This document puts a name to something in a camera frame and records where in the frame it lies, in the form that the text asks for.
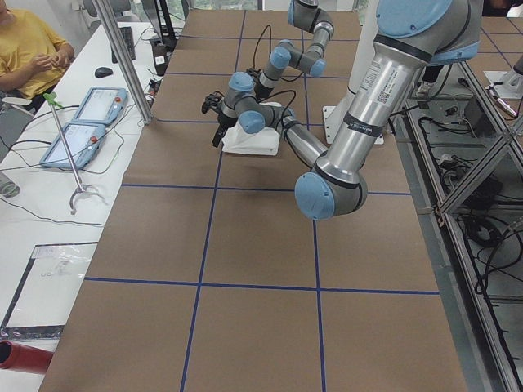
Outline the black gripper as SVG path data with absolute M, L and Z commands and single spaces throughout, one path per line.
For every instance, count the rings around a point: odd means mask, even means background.
M 272 88 L 267 87 L 264 84 L 262 84 L 261 82 L 257 81 L 255 83 L 254 93 L 255 93 L 256 100 L 258 102 L 261 102 L 261 101 L 266 100 L 269 97 L 269 95 L 272 93 Z
M 237 113 L 228 106 L 222 106 L 218 113 L 219 128 L 216 130 L 212 139 L 212 146 L 217 148 L 229 128 L 237 123 Z

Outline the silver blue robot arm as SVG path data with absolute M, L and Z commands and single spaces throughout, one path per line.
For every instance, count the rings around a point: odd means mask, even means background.
M 281 40 L 270 52 L 269 60 L 257 77 L 254 93 L 258 100 L 270 96 L 284 71 L 291 67 L 299 73 L 319 77 L 324 73 L 324 55 L 334 34 L 333 20 L 317 1 L 294 0 L 289 3 L 288 23 L 312 35 L 306 48 Z
M 295 119 L 290 108 L 266 103 L 287 68 L 319 76 L 326 65 L 324 54 L 334 32 L 331 16 L 315 1 L 293 1 L 288 22 L 310 33 L 312 44 L 300 51 L 283 40 L 259 75 L 234 73 L 226 93 L 208 95 L 202 109 L 215 112 L 219 123 L 212 142 L 218 145 L 237 125 L 248 134 L 267 127 L 276 130 L 308 167 L 294 190 L 301 212 L 312 220 L 352 213 L 367 197 L 360 169 L 413 76 L 428 65 L 471 59 L 479 47 L 482 10 L 480 1 L 379 2 L 373 59 L 327 146 Z

